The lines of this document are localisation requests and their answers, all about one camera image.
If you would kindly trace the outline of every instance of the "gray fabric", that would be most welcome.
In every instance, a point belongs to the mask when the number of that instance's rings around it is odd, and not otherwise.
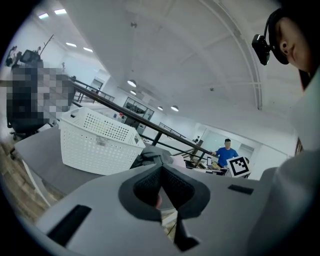
[[[139,166],[148,166],[153,164],[172,164],[174,160],[171,153],[165,149],[147,145],[140,155],[134,160],[131,169]]]

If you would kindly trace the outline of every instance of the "headset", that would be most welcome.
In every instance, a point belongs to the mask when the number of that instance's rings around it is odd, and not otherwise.
[[[259,58],[260,63],[264,66],[267,65],[269,62],[270,50],[271,50],[270,45],[268,45],[266,41],[266,34],[267,34],[269,19],[270,18],[268,18],[268,20],[266,21],[264,34],[263,35],[256,34],[253,37],[253,40],[251,43],[256,55]]]

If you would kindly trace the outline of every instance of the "ceiling light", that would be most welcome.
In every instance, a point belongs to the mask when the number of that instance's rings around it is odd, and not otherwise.
[[[173,105],[173,106],[171,107],[171,109],[174,110],[174,111],[177,111],[177,112],[179,111],[179,108],[178,108],[176,105]]]
[[[48,13],[44,13],[39,16],[40,19],[44,19],[46,17],[49,17]]]
[[[89,49],[89,48],[83,47],[83,49],[85,49],[88,52],[92,52],[93,53],[93,51],[91,49]]]
[[[129,80],[127,83],[133,87],[137,87],[137,83],[135,80]]]
[[[54,11],[56,15],[59,15],[59,14],[66,14],[66,10],[65,9],[59,9],[59,10],[55,10]]]
[[[74,43],[66,42],[65,44],[68,45],[68,46],[77,47]]]

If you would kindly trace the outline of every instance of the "white plastic basket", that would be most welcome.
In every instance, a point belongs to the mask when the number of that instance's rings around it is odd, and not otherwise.
[[[133,127],[86,107],[63,113],[59,129],[62,162],[94,174],[128,170],[145,148]]]

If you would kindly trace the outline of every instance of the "white ceiling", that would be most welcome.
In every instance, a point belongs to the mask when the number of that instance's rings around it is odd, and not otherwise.
[[[62,44],[79,46],[64,45],[68,50],[90,56],[82,47],[93,49],[120,88],[129,92],[126,81],[136,80],[137,97],[149,95],[149,104],[163,106],[165,112],[178,105],[179,114],[192,116],[231,106],[283,117],[302,94],[295,68],[278,63],[272,54],[262,66],[251,47],[253,35],[264,32],[277,8],[274,1],[60,2],[52,0],[36,10],[55,18],[41,23]],[[53,11],[62,6],[67,14],[56,16]]]

